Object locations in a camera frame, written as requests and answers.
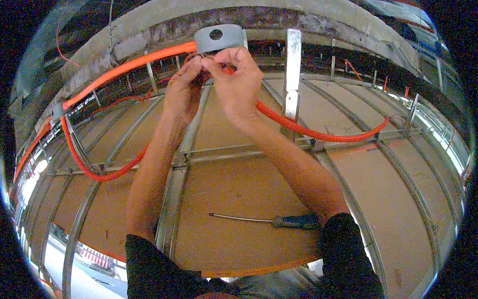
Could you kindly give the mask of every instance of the finger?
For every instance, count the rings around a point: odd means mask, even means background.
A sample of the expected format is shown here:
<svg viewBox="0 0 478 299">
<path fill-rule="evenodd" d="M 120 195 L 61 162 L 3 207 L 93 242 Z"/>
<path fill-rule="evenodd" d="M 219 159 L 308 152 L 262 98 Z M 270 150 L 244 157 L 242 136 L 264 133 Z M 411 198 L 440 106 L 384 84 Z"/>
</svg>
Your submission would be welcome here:
<svg viewBox="0 0 478 299">
<path fill-rule="evenodd" d="M 211 73 L 214 78 L 224 78 L 227 76 L 222 71 L 221 65 L 210 57 L 203 58 L 203 60 L 201 60 L 201 64 L 207 71 L 209 71 L 209 73 Z"/>
<path fill-rule="evenodd" d="M 202 65 L 201 65 L 201 57 L 196 56 L 190 61 L 188 61 L 177 73 L 179 77 L 176 79 L 177 81 L 181 81 L 184 84 L 189 84 L 191 83 L 194 78 L 199 75 L 199 73 L 202 70 Z"/>
<path fill-rule="evenodd" d="M 252 59 L 252 56 L 245 47 L 224 49 L 214 56 L 214 61 L 218 63 L 232 64 L 238 70 L 241 68 L 257 66 L 256 62 Z"/>
</svg>

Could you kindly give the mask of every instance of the metal bracket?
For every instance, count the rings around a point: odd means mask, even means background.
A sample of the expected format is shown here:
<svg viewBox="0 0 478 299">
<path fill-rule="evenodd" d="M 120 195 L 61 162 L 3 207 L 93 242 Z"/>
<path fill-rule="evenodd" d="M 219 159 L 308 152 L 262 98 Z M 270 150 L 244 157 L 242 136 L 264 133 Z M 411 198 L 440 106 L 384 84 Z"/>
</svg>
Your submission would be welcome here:
<svg viewBox="0 0 478 299">
<path fill-rule="evenodd" d="M 223 24 L 199 29 L 194 34 L 198 54 L 244 46 L 242 27 L 235 24 Z"/>
<path fill-rule="evenodd" d="M 64 116 L 66 111 L 63 109 L 63 103 L 58 103 L 52 106 L 52 122 L 57 123 L 60 117 Z"/>
</svg>

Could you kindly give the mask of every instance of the black shirt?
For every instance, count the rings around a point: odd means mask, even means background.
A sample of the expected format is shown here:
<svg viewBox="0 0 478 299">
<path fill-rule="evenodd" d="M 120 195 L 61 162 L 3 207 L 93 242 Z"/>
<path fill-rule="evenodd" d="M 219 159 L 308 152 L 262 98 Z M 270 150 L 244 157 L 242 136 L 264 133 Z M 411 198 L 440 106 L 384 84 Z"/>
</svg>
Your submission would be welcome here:
<svg viewBox="0 0 478 299">
<path fill-rule="evenodd" d="M 210 292 L 236 295 L 220 278 L 207 281 L 181 270 L 151 242 L 126 236 L 128 298 L 194 298 Z M 305 298 L 383 298 L 383 288 L 365 254 L 359 226 L 350 214 L 331 217 L 320 240 L 324 277 Z"/>
</svg>

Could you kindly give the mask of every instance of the drywall board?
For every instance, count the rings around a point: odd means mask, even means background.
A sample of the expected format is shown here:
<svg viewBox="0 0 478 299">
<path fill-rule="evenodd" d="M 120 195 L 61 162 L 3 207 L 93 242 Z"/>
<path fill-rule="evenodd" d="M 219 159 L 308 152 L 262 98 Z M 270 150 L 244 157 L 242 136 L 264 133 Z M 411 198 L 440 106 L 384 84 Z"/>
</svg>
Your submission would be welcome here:
<svg viewBox="0 0 478 299">
<path fill-rule="evenodd" d="M 410 173 L 425 199 L 431 214 L 430 222 L 437 228 L 440 244 L 453 220 L 446 196 L 430 167 L 406 139 L 385 142 Z"/>
<path fill-rule="evenodd" d="M 118 157 L 115 159 L 115 164 L 123 166 L 132 160 L 136 155 L 143 150 L 143 148 L 151 141 L 156 126 L 163 112 L 163 101 L 158 103 L 151 113 L 141 122 L 133 135 L 126 142 Z"/>
<path fill-rule="evenodd" d="M 135 170 L 101 183 L 88 210 L 79 241 L 95 250 L 125 256 L 126 202 Z"/>
<path fill-rule="evenodd" d="M 46 192 L 46 188 L 48 187 L 48 181 L 50 180 L 49 177 L 45 178 L 42 184 L 37 183 L 35 189 L 32 192 L 30 199 L 28 200 L 28 207 L 27 213 L 25 215 L 24 227 L 25 233 L 29 235 L 32 233 L 33 223 L 35 222 L 35 218 L 38 214 L 38 210 L 40 209 L 40 204 L 42 200 L 43 194 Z"/>
<path fill-rule="evenodd" d="M 264 74 L 264 77 L 272 77 L 272 74 L 269 74 L 268 76 L 266 76 Z M 281 100 L 284 101 L 283 99 L 283 94 L 284 94 L 284 79 L 281 78 L 281 79 L 266 79 L 266 82 L 272 86 L 272 88 L 278 93 L 281 95 Z"/>
<path fill-rule="evenodd" d="M 86 193 L 93 181 L 84 175 L 77 175 L 73 178 L 63 195 L 58 211 L 53 221 L 59 225 L 68 234 L 71 230 L 73 220 L 75 220 L 76 213 L 80 207 L 80 203 L 85 198 Z"/>
<path fill-rule="evenodd" d="M 362 133 L 345 114 L 302 82 L 299 94 L 299 117 L 309 129 L 331 135 Z"/>
<path fill-rule="evenodd" d="M 432 161 L 432 163 L 435 165 L 436 169 L 442 176 L 443 181 L 448 187 L 448 191 L 450 192 L 450 195 L 453 199 L 453 205 L 455 207 L 457 215 L 463 215 L 459 189 L 457 189 L 457 186 L 454 183 L 454 178 L 453 178 L 454 174 L 448 170 L 448 168 L 442 162 L 440 157 L 435 153 L 432 146 L 429 145 L 428 142 L 422 136 L 416 135 L 416 136 L 413 136 L 413 139 L 418 144 L 418 146 L 423 149 L 423 151 L 426 153 L 430 161 Z"/>
<path fill-rule="evenodd" d="M 387 104 L 387 102 L 385 102 L 382 98 L 379 98 L 375 94 L 371 93 L 370 91 L 368 91 L 368 89 L 366 89 L 363 86 L 353 85 L 353 84 L 343 84 L 343 86 L 368 99 L 370 103 L 380 108 L 389 117 L 397 113 L 403 113 L 404 115 L 406 115 L 406 113 L 408 112 L 408 111 L 405 111 L 406 109 L 403 106 L 399 108 L 399 107 L 394 107 Z"/>
<path fill-rule="evenodd" d="M 432 265 L 425 226 L 408 188 L 379 150 L 330 151 L 379 247 L 390 298 L 407 298 Z"/>
<path fill-rule="evenodd" d="M 106 158 L 115 147 L 116 143 L 123 137 L 126 131 L 133 125 L 136 119 L 143 113 L 152 101 L 138 103 L 131 108 L 119 119 L 106 133 L 103 138 L 96 144 L 88 158 L 91 163 L 104 163 Z"/>
<path fill-rule="evenodd" d="M 105 114 L 101 117 L 101 119 L 95 119 L 93 121 L 87 122 L 84 125 L 80 126 L 76 129 L 78 133 L 78 138 L 81 140 L 81 144 L 87 149 L 88 145 L 101 133 L 101 130 L 108 124 L 108 122 L 116 116 L 119 111 L 112 111 L 111 113 Z M 65 138 L 63 132 L 58 133 L 58 137 L 60 140 Z M 73 161 L 70 151 L 68 149 L 68 145 L 65 141 L 63 141 L 62 148 L 59 152 L 54 161 L 54 166 L 56 169 L 64 168 L 64 167 L 76 167 L 75 162 Z"/>
<path fill-rule="evenodd" d="M 65 183 L 65 176 L 57 176 L 54 178 L 52 185 L 48 189 L 45 199 L 43 200 L 43 204 L 40 207 L 38 212 L 38 218 L 36 220 L 36 224 L 33 227 L 32 232 L 32 240 L 31 240 L 31 247 L 32 247 L 32 261 L 39 261 L 40 255 L 42 252 L 42 242 L 43 238 L 45 237 L 45 228 L 46 223 L 48 221 L 48 217 L 50 217 L 50 213 L 55 205 L 55 200 L 58 194 L 63 189 L 63 185 Z"/>
<path fill-rule="evenodd" d="M 271 98 L 264 87 L 259 91 L 258 100 L 274 112 L 281 114 L 282 109 Z M 279 130 L 280 125 L 276 122 L 268 119 L 264 115 L 261 115 L 261 119 L 272 128 Z M 250 143 L 250 139 L 236 129 L 236 127 L 226 118 L 218 101 L 216 91 L 212 88 L 207 99 L 203 117 L 201 118 L 199 128 L 196 132 L 194 149 L 200 150 Z"/>
<path fill-rule="evenodd" d="M 317 231 L 222 219 L 209 216 L 210 212 L 255 219 L 310 212 L 264 157 L 191 165 L 183 193 L 174 261 L 183 269 L 242 271 L 282 265 L 317 254 Z"/>
<path fill-rule="evenodd" d="M 345 88 L 331 81 L 310 80 L 312 84 L 319 87 L 338 102 L 345 105 L 355 113 L 367 126 L 375 128 L 384 122 L 384 117 L 375 111 L 369 104 L 359 99 Z M 396 128 L 390 123 L 383 128 L 384 131 L 395 131 Z"/>
</svg>

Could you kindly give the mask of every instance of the orange corrugated conduit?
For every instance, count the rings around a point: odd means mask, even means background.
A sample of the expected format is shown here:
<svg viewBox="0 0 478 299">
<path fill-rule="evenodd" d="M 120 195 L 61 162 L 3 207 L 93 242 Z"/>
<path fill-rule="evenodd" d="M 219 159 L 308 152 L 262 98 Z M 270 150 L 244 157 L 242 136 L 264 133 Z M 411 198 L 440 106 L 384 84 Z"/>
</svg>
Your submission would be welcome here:
<svg viewBox="0 0 478 299">
<path fill-rule="evenodd" d="M 190 52 L 195 52 L 195 51 L 196 51 L 195 43 L 194 42 L 188 42 L 188 43 L 185 43 L 185 44 L 181 44 L 181 45 L 177 45 L 177 46 L 174 46 L 174 47 L 171 47 L 171 48 L 163 49 L 163 50 L 160 50 L 160 51 L 157 51 L 157 52 L 139 57 L 137 59 L 131 60 L 131 61 L 129 61 L 129 62 L 127 62 L 127 63 L 109 71 L 109 72 L 107 72 L 106 74 L 103 74 L 98 79 L 93 81 L 93 83 L 91 83 L 88 87 L 86 87 L 79 94 L 74 96 L 72 99 L 64 102 L 63 103 L 63 109 L 67 110 L 69 107 L 71 107 L 75 103 L 82 100 L 86 95 L 88 95 L 90 92 L 92 92 L 95 88 L 97 88 L 101 84 L 103 84 L 106 81 L 111 80 L 111 79 L 115 78 L 116 76 L 121 75 L 121 74 L 123 74 L 123 73 L 125 73 L 125 72 L 127 72 L 131 69 L 137 68 L 139 66 L 142 66 L 142 65 L 144 65 L 148 62 L 151 62 L 151 61 L 154 61 L 154 60 L 157 60 L 157 59 L 177 55 L 177 54 L 180 54 L 180 53 L 190 53 Z M 225 69 L 226 73 L 232 74 L 231 71 L 232 71 L 231 69 Z M 167 81 L 169 79 L 170 78 L 160 80 L 158 83 Z M 151 90 L 148 91 L 148 93 L 146 95 L 146 99 L 149 99 L 150 95 L 151 95 Z M 115 102 L 114 104 L 117 104 L 117 103 L 119 103 L 119 102 L 121 102 L 125 99 L 126 98 L 121 99 L 121 100 Z M 370 132 L 366 132 L 366 133 L 356 135 L 356 136 L 333 136 L 333 135 L 327 135 L 327 134 L 315 132 L 315 131 L 309 130 L 307 128 L 304 128 L 304 127 L 292 122 L 291 120 L 273 112 L 272 110 L 267 108 L 264 104 L 262 104 L 259 101 L 257 101 L 256 108 L 257 108 L 257 110 L 259 110 L 261 113 L 263 113 L 264 115 L 266 115 L 270 119 L 274 120 L 275 122 L 281 124 L 282 126 L 288 128 L 288 129 L 290 129 L 290 130 L 292 130 L 296 133 L 304 134 L 304 135 L 313 137 L 315 139 L 330 141 L 330 142 L 357 142 L 357 141 L 362 141 L 362 140 L 365 140 L 365 139 L 373 136 L 374 134 L 378 133 L 388 123 L 388 117 L 386 117 L 385 121 L 381 125 L 379 125 L 375 129 L 371 130 Z M 123 167 L 122 169 L 120 169 L 116 172 L 107 174 L 107 175 L 103 175 L 103 176 L 97 175 L 97 174 L 91 172 L 85 165 L 82 164 L 82 162 L 79 159 L 77 153 L 75 152 L 75 149 L 73 147 L 73 143 L 71 141 L 70 133 L 69 133 L 69 130 L 68 130 L 68 127 L 67 127 L 67 124 L 66 124 L 65 117 L 62 116 L 60 118 L 60 121 L 61 121 L 63 131 L 65 133 L 68 148 L 71 151 L 73 159 L 76 161 L 76 163 L 78 164 L 78 167 L 85 173 L 85 175 L 87 177 L 89 177 L 92 180 L 98 181 L 98 182 L 107 182 L 107 181 L 110 181 L 110 180 L 114 180 L 114 179 L 122 176 L 123 174 L 125 174 L 127 171 L 132 169 L 133 166 L 135 166 L 137 163 L 139 163 L 142 160 L 142 158 L 144 157 L 144 154 L 145 154 L 145 152 L 148 148 L 148 146 L 143 148 L 143 150 L 133 160 L 131 160 L 128 164 L 126 164 L 126 166 Z M 34 141 L 30 147 L 33 148 L 36 145 L 36 143 L 38 143 L 38 141 L 40 140 L 41 137 L 36 138 L 35 139 L 36 142 Z M 16 174 L 19 173 L 22 165 L 23 165 L 23 163 L 19 164 L 19 167 L 17 168 Z"/>
</svg>

